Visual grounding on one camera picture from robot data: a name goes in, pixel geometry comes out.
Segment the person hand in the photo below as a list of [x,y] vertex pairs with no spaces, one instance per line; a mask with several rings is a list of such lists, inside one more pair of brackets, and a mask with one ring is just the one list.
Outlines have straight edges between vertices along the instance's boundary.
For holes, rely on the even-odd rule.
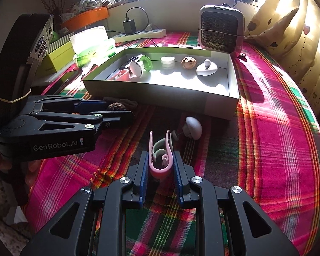
[[[35,182],[39,175],[41,164],[42,160],[28,162],[28,171],[25,176],[25,183],[27,185],[31,186]],[[11,167],[12,163],[7,160],[4,160],[0,154],[0,169],[9,170]]]

